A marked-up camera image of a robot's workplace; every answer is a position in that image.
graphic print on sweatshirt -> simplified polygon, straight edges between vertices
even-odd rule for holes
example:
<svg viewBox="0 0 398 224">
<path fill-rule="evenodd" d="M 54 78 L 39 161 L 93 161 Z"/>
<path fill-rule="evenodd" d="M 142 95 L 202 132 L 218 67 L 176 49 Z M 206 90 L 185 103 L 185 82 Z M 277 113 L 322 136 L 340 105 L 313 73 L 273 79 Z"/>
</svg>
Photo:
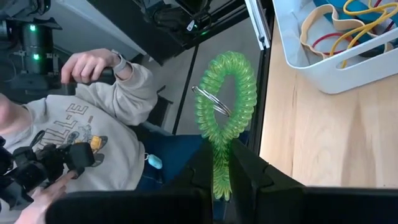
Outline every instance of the graphic print on sweatshirt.
<svg viewBox="0 0 398 224">
<path fill-rule="evenodd" d="M 105 155 L 99 151 L 108 143 L 107 136 L 100 136 L 91 132 L 91 122 L 94 116 L 89 116 L 87 124 L 81 122 L 87 117 L 88 106 L 81 106 L 71 103 L 65 110 L 65 120 L 56 120 L 51 128 L 46 128 L 44 137 L 37 145 L 37 149 L 43 149 L 47 144 L 55 144 L 57 147 L 62 144 L 74 144 L 78 142 L 87 142 L 90 144 L 94 153 L 95 163 L 92 167 L 97 167 L 104 162 Z M 80 123 L 73 119 L 79 117 Z"/>
</svg>

beige sweatshirt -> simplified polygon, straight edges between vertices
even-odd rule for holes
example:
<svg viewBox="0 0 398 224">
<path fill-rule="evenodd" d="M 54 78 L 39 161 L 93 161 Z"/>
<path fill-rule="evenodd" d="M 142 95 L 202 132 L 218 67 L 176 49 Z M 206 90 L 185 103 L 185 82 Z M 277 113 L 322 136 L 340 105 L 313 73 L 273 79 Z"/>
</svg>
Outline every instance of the beige sweatshirt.
<svg viewBox="0 0 398 224">
<path fill-rule="evenodd" d="M 87 190 L 134 190 L 144 170 L 144 146 L 126 125 L 144 122 L 157 102 L 148 69 L 132 64 L 132 77 L 113 85 L 78 85 L 76 96 L 49 95 L 25 105 L 33 124 L 25 131 L 3 136 L 13 152 L 28 146 L 41 130 L 45 136 L 35 147 L 89 142 L 95 167 L 86 168 L 67 185 L 67 192 Z M 1 201 L 0 223 L 14 223 L 20 212 L 9 211 Z"/>
</svg>

sweatshirt sleeve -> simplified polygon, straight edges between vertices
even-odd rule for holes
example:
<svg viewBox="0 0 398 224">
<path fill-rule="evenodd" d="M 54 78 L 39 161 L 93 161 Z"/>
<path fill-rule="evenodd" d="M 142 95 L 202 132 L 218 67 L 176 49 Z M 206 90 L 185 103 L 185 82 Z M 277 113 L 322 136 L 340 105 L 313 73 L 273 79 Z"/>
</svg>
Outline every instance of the sweatshirt sleeve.
<svg viewBox="0 0 398 224">
<path fill-rule="evenodd" d="M 130 63 L 132 75 L 127 80 L 116 76 L 113 85 L 93 83 L 89 86 L 78 84 L 76 97 L 107 112 L 126 125 L 144 122 L 157 103 L 152 73 L 145 67 Z"/>
</svg>

wooden surface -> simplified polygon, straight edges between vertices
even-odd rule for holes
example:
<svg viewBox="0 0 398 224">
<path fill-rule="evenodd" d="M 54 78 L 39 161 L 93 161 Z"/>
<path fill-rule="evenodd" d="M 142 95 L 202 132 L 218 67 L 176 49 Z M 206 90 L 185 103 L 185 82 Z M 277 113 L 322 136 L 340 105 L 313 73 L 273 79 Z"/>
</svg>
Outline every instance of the wooden surface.
<svg viewBox="0 0 398 224">
<path fill-rule="evenodd" d="M 260 155 L 305 185 L 398 188 L 398 75 L 324 94 L 286 64 L 276 24 Z"/>
</svg>

sweatshirt cuff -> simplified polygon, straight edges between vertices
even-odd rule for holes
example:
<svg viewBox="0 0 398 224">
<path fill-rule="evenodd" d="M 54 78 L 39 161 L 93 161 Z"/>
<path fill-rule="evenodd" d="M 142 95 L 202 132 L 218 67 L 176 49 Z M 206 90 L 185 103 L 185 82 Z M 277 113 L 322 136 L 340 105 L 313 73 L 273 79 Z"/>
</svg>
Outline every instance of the sweatshirt cuff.
<svg viewBox="0 0 398 224">
<path fill-rule="evenodd" d="M 142 69 L 142 65 L 138 65 L 135 63 L 127 62 L 131 68 L 132 68 L 132 73 L 130 78 L 126 80 L 121 80 L 116 74 L 114 75 L 116 77 L 116 81 L 127 88 L 139 88 L 142 86 L 146 80 L 146 76 L 148 76 L 148 72 L 144 72 L 144 69 Z"/>
</svg>

